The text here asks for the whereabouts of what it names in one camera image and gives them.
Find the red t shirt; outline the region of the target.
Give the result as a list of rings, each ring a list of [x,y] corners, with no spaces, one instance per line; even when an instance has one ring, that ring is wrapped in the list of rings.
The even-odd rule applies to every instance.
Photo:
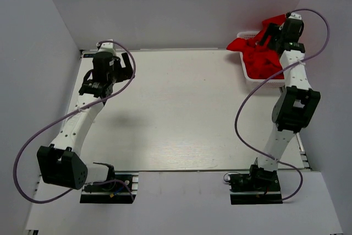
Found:
[[[282,14],[262,21],[262,30],[255,36],[255,40],[257,44],[259,44],[259,41],[262,39],[263,34],[265,33],[269,23],[275,23],[281,26],[285,22],[285,20],[286,20],[285,14]],[[279,34],[274,37],[274,44],[276,43],[276,39],[279,36]]]

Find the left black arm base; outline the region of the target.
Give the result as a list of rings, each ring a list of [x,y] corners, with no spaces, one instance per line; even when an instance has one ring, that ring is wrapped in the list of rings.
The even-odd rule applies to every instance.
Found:
[[[137,195],[139,173],[114,173],[118,182],[104,185],[87,184],[81,191],[81,204],[132,204]]]

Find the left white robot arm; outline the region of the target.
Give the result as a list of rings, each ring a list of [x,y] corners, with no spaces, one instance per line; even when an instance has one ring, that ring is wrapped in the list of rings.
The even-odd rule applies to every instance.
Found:
[[[94,182],[103,190],[116,185],[112,165],[103,162],[87,165],[80,154],[95,118],[113,93],[113,85],[130,80],[133,68],[126,52],[120,57],[107,51],[97,52],[92,63],[93,68],[85,74],[79,89],[74,115],[65,120],[49,146],[41,146],[37,151],[42,179],[47,184],[76,190]]]

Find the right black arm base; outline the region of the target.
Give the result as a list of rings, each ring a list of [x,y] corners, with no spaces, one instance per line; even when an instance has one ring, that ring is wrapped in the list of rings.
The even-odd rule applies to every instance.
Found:
[[[228,172],[223,176],[230,186],[231,205],[282,204],[281,187],[277,175],[273,180],[251,179],[248,173]]]

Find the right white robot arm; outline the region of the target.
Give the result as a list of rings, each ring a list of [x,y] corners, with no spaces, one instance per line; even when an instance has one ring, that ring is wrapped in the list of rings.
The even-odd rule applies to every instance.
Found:
[[[292,13],[281,26],[270,26],[265,32],[271,38],[268,47],[278,54],[284,69],[284,90],[272,111],[273,129],[268,142],[250,167],[248,182],[254,190],[274,182],[278,161],[292,138],[309,125],[321,98],[309,84],[302,62],[305,47],[299,38],[303,28],[301,16]]]

